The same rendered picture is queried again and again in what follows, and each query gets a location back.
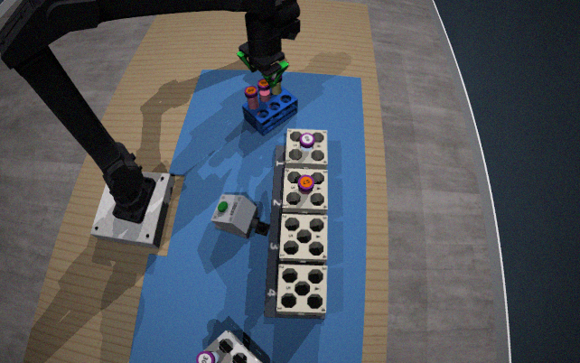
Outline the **blue flat mat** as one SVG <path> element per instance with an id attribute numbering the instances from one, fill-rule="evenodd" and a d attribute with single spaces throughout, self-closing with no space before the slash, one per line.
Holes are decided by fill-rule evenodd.
<path id="1" fill-rule="evenodd" d="M 148 255 L 129 363 L 197 363 L 225 330 L 263 363 L 361 363 L 366 161 L 361 79 L 289 72 L 298 111 L 262 136 L 243 116 L 257 70 L 201 70 L 169 173 L 184 175 L 167 256 Z M 257 88 L 258 92 L 258 88 Z M 259 92 L 258 92 L 259 94 Z M 221 194 L 244 195 L 270 225 L 276 145 L 288 129 L 327 130 L 325 319 L 264 317 L 267 236 L 210 221 Z"/>

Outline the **blue tube rack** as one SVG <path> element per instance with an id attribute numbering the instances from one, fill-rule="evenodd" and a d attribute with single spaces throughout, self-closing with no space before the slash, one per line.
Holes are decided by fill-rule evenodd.
<path id="1" fill-rule="evenodd" d="M 298 99 L 285 88 L 282 87 L 282 93 L 279 95 L 272 94 L 270 88 L 270 94 L 271 99 L 267 102 L 262 102 L 259 95 L 257 95 L 259 103 L 257 109 L 250 109 L 248 107 L 248 102 L 242 105 L 244 118 L 262 136 L 266 135 L 297 113 Z M 282 100 L 280 100 L 280 98 L 282 98 Z M 271 107 L 269 107 L 270 104 Z M 261 113 L 257 115 L 259 111 Z"/>

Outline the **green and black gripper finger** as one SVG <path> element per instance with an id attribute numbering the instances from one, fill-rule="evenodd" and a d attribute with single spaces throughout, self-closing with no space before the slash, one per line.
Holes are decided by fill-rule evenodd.
<path id="1" fill-rule="evenodd" d="M 275 72 L 275 73 L 274 73 L 274 74 L 276 74 L 276 77 L 275 77 L 275 80 L 274 80 L 274 82 L 272 82 L 272 79 L 271 79 L 271 78 L 272 78 L 272 76 L 273 76 L 274 74 L 270 75 L 269 77 L 266 77 L 265 75 L 263 75 L 263 74 L 262 74 L 262 76 L 263 76 L 263 77 L 264 77 L 264 79 L 267 81 L 267 83 L 268 83 L 268 85 L 270 86 L 270 88 L 273 88 L 273 87 L 275 87 L 275 86 L 276 86 L 276 84 L 277 84 L 277 82 L 279 81 L 279 79 L 280 79 L 281 75 L 284 73 L 284 71 L 285 71 L 285 70 L 287 69 L 287 67 L 288 67 L 288 63 L 287 63 L 287 62 L 285 62 L 284 60 L 283 60 L 283 61 L 281 61 L 281 62 L 279 62 L 278 64 L 280 64 L 280 65 L 282 66 L 282 69 L 281 69 L 281 70 L 279 70 L 279 72 L 277 71 L 277 72 Z"/>
<path id="2" fill-rule="evenodd" d="M 256 68 L 252 67 L 251 64 L 249 64 L 248 60 L 247 60 L 247 55 L 245 53 L 243 53 L 242 51 L 239 51 L 237 53 L 237 55 L 239 56 L 239 58 L 247 65 L 247 67 L 254 73 L 255 71 L 257 71 Z"/>

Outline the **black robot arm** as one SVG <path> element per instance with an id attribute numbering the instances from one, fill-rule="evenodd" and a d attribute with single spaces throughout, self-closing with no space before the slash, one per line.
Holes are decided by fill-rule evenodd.
<path id="1" fill-rule="evenodd" d="M 156 182 L 110 136 L 48 45 L 107 21 L 202 11 L 246 12 L 249 38 L 273 33 L 270 57 L 282 50 L 281 39 L 295 40 L 300 32 L 297 0 L 23 0 L 0 30 L 1 60 L 30 84 L 101 169 L 117 219 L 142 223 Z"/>

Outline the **white bucket adapter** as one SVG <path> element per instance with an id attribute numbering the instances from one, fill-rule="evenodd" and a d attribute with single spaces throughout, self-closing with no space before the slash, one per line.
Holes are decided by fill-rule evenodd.
<path id="1" fill-rule="evenodd" d="M 315 137 L 315 142 L 317 142 L 314 143 L 313 149 L 310 152 L 300 148 L 300 136 L 304 133 L 312 134 Z M 287 128 L 285 167 L 291 169 L 326 170 L 327 130 Z"/>
<path id="2" fill-rule="evenodd" d="M 327 216 L 282 214 L 279 259 L 281 265 L 325 265 Z"/>
<path id="3" fill-rule="evenodd" d="M 298 180 L 303 175 L 314 179 L 309 194 L 302 194 L 298 189 Z M 285 168 L 283 214 L 326 215 L 327 209 L 327 170 Z"/>
<path id="4" fill-rule="evenodd" d="M 326 294 L 327 265 L 279 265 L 278 314 L 323 316 Z"/>

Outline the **grey button housing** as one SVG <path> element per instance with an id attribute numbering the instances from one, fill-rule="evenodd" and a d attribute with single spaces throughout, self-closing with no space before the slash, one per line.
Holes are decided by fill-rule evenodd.
<path id="1" fill-rule="evenodd" d="M 215 228 L 247 239 L 252 228 L 255 233 L 267 236 L 270 225 L 260 222 L 257 214 L 257 207 L 244 195 L 222 194 L 211 221 Z"/>

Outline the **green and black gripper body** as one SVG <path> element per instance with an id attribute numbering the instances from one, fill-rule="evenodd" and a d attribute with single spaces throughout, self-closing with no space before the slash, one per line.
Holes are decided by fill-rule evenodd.
<path id="1" fill-rule="evenodd" d="M 248 41 L 239 46 L 239 51 L 242 51 L 248 56 L 249 64 L 259 70 L 266 77 L 281 70 L 282 66 L 276 61 L 282 61 L 285 59 L 285 54 L 282 51 L 271 57 L 269 56 L 268 39 L 270 39 L 272 35 L 273 34 L 271 33 L 270 36 L 260 40 L 248 37 Z M 276 63 L 273 64 L 274 62 Z"/>

